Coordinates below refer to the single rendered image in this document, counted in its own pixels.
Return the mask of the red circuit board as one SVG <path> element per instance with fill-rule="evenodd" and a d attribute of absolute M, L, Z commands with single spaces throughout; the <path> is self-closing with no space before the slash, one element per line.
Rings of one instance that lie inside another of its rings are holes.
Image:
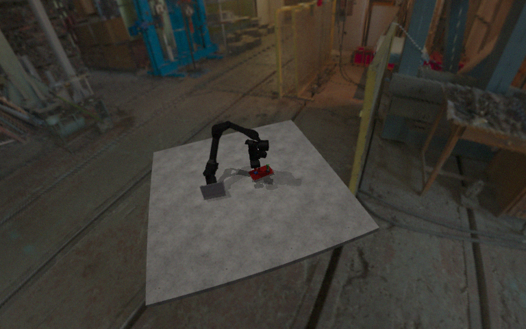
<path fill-rule="evenodd" d="M 274 174 L 274 171 L 269 167 L 269 164 L 260 167 L 260 168 L 254 168 L 254 170 L 248 172 L 249 175 L 253 178 L 253 180 L 257 180 L 260 178 L 263 178 L 264 176 Z"/>

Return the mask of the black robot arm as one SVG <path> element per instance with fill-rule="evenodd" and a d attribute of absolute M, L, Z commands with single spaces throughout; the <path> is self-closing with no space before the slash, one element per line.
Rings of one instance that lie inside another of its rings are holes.
<path fill-rule="evenodd" d="M 237 124 L 233 124 L 229 121 L 220 123 L 218 125 L 212 126 L 212 146 L 210 151 L 210 159 L 208 160 L 205 171 L 203 172 L 203 176 L 205 176 L 206 184 L 216 184 L 216 171 L 218 169 L 218 163 L 216 161 L 217 153 L 218 153 L 218 145 L 220 137 L 223 134 L 223 131 L 225 131 L 227 128 L 232 128 L 234 130 L 237 130 L 249 138 L 256 140 L 249 140 L 247 139 L 245 141 L 245 144 L 249 146 L 249 151 L 256 151 L 258 150 L 258 159 L 260 158 L 266 158 L 266 151 L 269 149 L 268 140 L 260 140 L 259 134 L 252 129 L 244 128 L 242 126 L 239 126 Z M 258 145 L 258 146 L 257 146 Z"/>

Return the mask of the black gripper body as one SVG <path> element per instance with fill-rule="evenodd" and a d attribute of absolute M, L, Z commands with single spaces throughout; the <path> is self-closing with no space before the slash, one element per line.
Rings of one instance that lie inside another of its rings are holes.
<path fill-rule="evenodd" d="M 260 161 L 258 160 L 258 150 L 249 151 L 249 157 L 250 159 L 252 159 L 252 161 L 250 162 L 252 169 L 260 167 Z"/>

